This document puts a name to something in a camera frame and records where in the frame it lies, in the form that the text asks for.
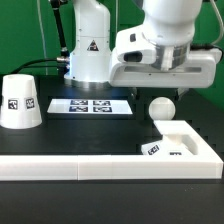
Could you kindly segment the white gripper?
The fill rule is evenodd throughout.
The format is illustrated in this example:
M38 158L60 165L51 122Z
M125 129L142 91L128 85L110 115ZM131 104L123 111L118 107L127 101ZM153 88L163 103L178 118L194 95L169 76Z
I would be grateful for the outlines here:
M222 50L213 45L161 46L150 43L141 26L120 31L112 51L109 82L131 87L133 100L142 93L137 87L178 88L180 100L188 88L207 88L214 82Z

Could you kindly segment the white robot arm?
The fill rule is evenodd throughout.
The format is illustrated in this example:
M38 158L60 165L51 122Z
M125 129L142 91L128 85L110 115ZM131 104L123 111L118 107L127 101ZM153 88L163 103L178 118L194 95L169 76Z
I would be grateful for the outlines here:
M109 47L110 13L97 0L73 0L76 46L65 82L84 88L207 88L223 51L194 45L203 0L133 0L143 23L116 35Z

